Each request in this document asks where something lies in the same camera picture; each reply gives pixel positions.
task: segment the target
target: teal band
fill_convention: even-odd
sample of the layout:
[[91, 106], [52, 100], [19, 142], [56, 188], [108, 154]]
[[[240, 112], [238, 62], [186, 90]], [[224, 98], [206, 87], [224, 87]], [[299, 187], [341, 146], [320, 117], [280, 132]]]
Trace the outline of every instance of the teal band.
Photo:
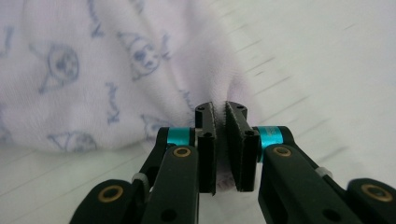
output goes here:
[[262, 139], [262, 157], [260, 158], [260, 162], [263, 162], [265, 148], [273, 144], [282, 144], [283, 136], [277, 126], [260, 126], [257, 129]]
[[190, 128], [169, 128], [167, 143], [188, 146], [190, 144]]

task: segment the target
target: white fabric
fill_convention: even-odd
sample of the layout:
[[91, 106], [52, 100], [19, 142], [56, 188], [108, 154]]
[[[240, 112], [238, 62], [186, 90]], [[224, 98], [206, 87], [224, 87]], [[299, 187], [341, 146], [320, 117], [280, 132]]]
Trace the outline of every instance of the white fabric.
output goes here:
[[0, 146], [120, 148], [248, 99], [202, 1], [0, 1]]

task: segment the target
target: cloth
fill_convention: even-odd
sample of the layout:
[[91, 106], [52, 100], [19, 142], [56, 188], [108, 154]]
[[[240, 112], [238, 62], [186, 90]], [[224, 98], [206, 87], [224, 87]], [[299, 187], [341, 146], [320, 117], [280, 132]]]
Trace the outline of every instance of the cloth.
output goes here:
[[249, 99], [205, 1], [0, 1], [0, 146], [126, 147]]

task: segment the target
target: white surface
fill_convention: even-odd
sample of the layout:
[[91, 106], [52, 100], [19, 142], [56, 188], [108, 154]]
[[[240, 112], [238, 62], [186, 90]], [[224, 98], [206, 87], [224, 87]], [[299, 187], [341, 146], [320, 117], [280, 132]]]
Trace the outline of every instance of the white surface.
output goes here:
[[[237, 1], [211, 5], [252, 82], [265, 120], [342, 186], [396, 187], [396, 10], [393, 1]], [[67, 223], [88, 191], [129, 180], [143, 145], [115, 152], [0, 151], [0, 223]], [[201, 195], [200, 223], [263, 223], [257, 192]]]

